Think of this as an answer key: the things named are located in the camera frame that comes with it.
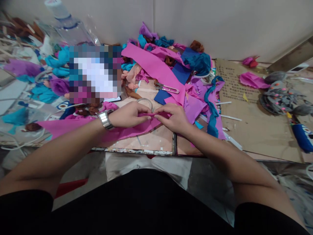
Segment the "plastic bottle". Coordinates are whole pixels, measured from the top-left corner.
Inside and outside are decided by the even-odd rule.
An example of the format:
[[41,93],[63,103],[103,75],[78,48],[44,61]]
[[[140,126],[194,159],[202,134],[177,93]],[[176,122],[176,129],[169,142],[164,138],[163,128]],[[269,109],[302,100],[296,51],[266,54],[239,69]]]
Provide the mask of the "plastic bottle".
[[54,15],[54,18],[58,20],[54,28],[69,46],[95,45],[83,22],[77,18],[72,18],[61,0],[46,0],[45,5]]

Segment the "forearm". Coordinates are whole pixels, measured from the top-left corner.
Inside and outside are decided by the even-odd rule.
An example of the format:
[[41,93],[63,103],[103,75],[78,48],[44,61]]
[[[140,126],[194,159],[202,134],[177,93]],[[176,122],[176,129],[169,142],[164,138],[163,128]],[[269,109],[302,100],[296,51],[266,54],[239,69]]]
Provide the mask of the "forearm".
[[254,159],[226,141],[219,140],[195,126],[184,136],[207,156],[233,183],[279,188],[279,184]]
[[105,133],[99,119],[66,133],[27,156],[8,175],[16,180],[30,180],[62,175],[94,147]]

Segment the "white cloth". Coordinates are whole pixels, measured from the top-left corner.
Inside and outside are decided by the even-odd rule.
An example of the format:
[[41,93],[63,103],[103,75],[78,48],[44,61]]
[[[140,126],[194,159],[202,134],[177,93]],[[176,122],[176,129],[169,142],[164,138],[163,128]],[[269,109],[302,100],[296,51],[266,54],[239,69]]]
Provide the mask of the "white cloth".
[[156,156],[149,159],[143,154],[105,154],[108,181],[134,169],[155,169],[167,173],[179,186],[187,190],[192,158]]

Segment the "black shirt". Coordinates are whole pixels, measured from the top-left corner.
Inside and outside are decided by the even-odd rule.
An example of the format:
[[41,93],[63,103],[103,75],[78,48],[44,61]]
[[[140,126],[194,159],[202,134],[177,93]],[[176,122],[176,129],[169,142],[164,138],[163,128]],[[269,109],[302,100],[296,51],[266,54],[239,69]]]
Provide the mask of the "black shirt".
[[309,234],[290,217],[257,203],[237,207],[233,228],[167,174],[151,169],[132,170],[53,212],[52,205],[52,196],[41,190],[1,196],[3,234],[108,234],[118,230]]

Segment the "black sleeve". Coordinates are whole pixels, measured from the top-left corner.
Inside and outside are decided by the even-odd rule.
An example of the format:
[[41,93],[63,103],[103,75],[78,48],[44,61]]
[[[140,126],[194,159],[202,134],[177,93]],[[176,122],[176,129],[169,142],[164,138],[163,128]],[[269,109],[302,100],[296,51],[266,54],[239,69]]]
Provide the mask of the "black sleeve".
[[52,196],[42,190],[23,190],[0,196],[0,221],[10,232],[51,213]]
[[309,232],[289,216],[253,202],[246,202],[237,207],[234,227],[242,234],[309,235]]

